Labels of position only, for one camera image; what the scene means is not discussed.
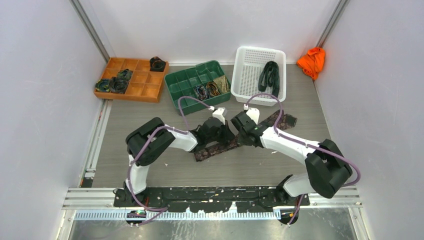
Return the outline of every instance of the metal frame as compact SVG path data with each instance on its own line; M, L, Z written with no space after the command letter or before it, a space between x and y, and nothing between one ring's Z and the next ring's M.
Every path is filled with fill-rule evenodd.
M98 115L98 121L93 130L90 140L90 147L85 160L85 167L82 169L81 184L86 180L93 180L96 174L97 162L99 160L100 150L102 148L103 138L105 137L106 126L108 124L109 115L112 110L112 100L103 100Z
M79 18L81 19L82 24L84 24L85 28L87 29L87 32L90 34L91 38L93 39L94 44L96 45L98 51L103 56L104 60L108 62L110 58L108 51L106 50L105 46L103 46L102 40L100 39L92 22L87 16L87 13L84 10L83 6L81 5L80 0L69 0L69 2L72 4L73 8L75 9L75 12L78 14Z
M113 207L115 188L69 188L63 203L63 218L57 234L58 240L66 240L71 232L74 221L106 220L122 221L128 220L126 213L132 210L143 210L143 207ZM331 199L324 198L317 193L309 194L309 206L301 206L301 209L326 209L326 208L348 208L356 236L359 240L369 239L367 228L364 225L361 210L363 208L356 186L343 187L337 191ZM186 221L186 220L272 220L278 219L281 211L294 209L294 206L274 207L273 212L264 213L237 213L235 203L228 212L215 213L192 213L190 210L183 213L165 212L156 221ZM147 211L149 219L155 215Z
M316 43L317 47L322 48L324 44L326 43L328 37L330 36L330 33L336 26L337 22L339 21L340 16L342 15L343 11L345 10L346 6L348 5L350 0L339 0L337 3L337 6L335 7L330 19L328 20L327 25L324 28L324 31L321 34L321 37L319 38L318 42Z

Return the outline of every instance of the orange sorting tray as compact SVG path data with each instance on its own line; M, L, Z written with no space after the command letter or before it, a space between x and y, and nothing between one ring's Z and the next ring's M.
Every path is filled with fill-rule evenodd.
M94 89L94 95L101 99L129 100L149 103L161 101L164 77L170 65L166 62L164 71L150 71L148 59L111 57L100 79L116 77L119 71L132 71L131 79L124 94L101 92Z

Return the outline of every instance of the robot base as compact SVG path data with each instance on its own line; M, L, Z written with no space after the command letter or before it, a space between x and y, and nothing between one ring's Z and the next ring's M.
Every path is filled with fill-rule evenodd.
M296 198L281 199L278 186L148 187L137 199L150 208L168 207L168 212L227 212L233 202L238 213L272 212L273 207L295 206ZM138 207L127 188L114 190L114 207ZM302 206L310 204L308 195Z

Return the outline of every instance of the green sorting tray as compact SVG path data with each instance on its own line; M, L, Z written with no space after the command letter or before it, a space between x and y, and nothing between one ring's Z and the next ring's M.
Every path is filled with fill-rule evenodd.
M193 87L203 85L206 88L206 84L214 79L225 75L221 65L218 61L212 60L204 63L197 64L195 67L191 67L185 70L170 73L165 76L166 87L171 96L173 104L180 114L178 109L178 99L182 96L190 96L197 99L195 90ZM210 97L203 102L207 105L217 105L230 100L231 91L222 93L221 95ZM206 107L192 99L181 99L181 107L184 115L197 112L205 109Z

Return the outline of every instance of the white wall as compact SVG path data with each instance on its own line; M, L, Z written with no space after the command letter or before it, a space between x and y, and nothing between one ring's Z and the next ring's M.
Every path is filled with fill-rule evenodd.
M68 0L0 7L0 239L52 239L76 187L105 61Z
M350 1L317 81L375 239L423 239L424 2Z
M233 63L239 46L283 50L294 63L317 43L338 0L86 0L111 56Z

